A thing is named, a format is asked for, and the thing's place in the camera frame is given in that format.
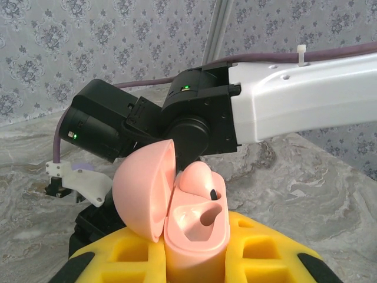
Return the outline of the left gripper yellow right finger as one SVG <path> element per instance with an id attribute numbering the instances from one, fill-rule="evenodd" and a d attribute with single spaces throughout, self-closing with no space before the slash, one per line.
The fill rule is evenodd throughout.
<path id="1" fill-rule="evenodd" d="M 225 282 L 339 282 L 314 250 L 237 212 L 229 213 Z"/>

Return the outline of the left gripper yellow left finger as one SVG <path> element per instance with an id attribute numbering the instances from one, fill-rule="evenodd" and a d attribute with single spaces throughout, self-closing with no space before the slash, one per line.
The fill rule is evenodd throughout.
<path id="1" fill-rule="evenodd" d="M 50 281 L 163 283 L 163 238 L 153 242 L 122 228 L 74 252 Z"/>

